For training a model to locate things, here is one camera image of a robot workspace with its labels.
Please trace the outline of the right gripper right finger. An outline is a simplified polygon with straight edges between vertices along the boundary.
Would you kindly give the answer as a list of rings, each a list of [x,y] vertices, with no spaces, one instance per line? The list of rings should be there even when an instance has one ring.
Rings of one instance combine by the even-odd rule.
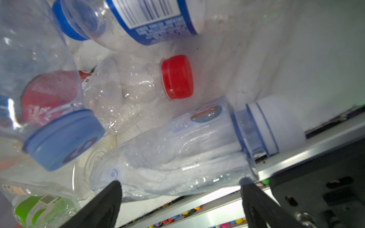
[[[250,178],[240,180],[242,207],[249,228],[302,228],[294,217],[261,190]]]

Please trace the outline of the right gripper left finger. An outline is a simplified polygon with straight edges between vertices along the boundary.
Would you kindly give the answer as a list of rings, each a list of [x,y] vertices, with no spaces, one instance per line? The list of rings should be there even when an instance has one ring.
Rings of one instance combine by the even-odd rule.
[[[122,187],[115,180],[84,206],[63,228],[114,228],[122,202]]]

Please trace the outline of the clear bottle white cap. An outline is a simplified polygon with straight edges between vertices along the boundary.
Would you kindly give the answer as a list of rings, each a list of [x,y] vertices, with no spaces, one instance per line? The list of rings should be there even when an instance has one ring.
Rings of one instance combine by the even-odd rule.
[[[284,99],[269,96],[236,111],[220,97],[107,152],[89,183],[100,193],[120,182],[126,202],[200,194],[258,181],[257,156],[289,152],[305,141]]]

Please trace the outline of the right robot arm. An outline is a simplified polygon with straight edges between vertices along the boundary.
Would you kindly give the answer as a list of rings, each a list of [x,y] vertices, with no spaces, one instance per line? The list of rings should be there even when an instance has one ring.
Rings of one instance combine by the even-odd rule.
[[[364,227],[364,139],[275,175],[266,190],[242,181],[239,192],[171,227],[211,228],[236,219],[248,228]]]

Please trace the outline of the green soda bottle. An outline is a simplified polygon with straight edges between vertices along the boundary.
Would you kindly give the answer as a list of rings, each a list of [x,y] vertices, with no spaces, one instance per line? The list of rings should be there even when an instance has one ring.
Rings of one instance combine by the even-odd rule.
[[[81,209],[77,201],[53,195],[18,195],[12,206],[15,219],[24,228],[59,228]]]

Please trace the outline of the purple label large bottle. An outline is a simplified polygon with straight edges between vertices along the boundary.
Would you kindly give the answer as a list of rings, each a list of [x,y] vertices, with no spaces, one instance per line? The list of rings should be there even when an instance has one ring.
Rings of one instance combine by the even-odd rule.
[[[49,3],[1,1],[1,136],[55,171],[104,134]]]

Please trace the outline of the red label bottle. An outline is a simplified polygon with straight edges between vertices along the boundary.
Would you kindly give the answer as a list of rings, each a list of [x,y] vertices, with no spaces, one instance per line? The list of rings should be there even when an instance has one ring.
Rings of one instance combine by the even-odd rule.
[[[194,93],[186,55],[142,59],[113,54],[81,80],[84,106],[93,111],[107,135],[119,134],[149,118],[169,119],[171,108]]]

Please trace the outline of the small blue label bottle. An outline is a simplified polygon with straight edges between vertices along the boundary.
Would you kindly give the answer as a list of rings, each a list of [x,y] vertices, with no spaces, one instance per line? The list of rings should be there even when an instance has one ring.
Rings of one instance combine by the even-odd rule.
[[[71,39],[117,49],[129,40],[150,46],[201,33],[206,1],[55,1],[52,10]]]

